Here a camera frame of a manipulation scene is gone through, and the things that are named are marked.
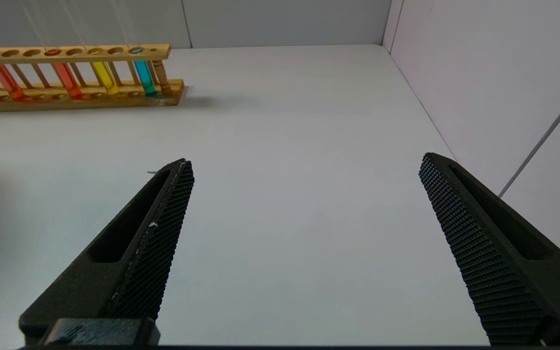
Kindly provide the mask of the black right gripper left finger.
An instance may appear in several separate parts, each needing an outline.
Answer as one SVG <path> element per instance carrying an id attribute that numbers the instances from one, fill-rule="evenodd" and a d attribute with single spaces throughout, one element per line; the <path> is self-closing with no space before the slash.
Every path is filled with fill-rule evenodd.
<path id="1" fill-rule="evenodd" d="M 161 168 L 18 319 L 27 347 L 144 347 L 156 326 L 195 177 Z"/>

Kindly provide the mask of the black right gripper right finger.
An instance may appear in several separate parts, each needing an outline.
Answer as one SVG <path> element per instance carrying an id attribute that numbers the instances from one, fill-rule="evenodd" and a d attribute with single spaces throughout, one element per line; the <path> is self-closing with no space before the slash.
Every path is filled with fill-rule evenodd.
<path id="1" fill-rule="evenodd" d="M 420 181 L 489 343 L 560 346 L 560 248 L 448 157 Z"/>

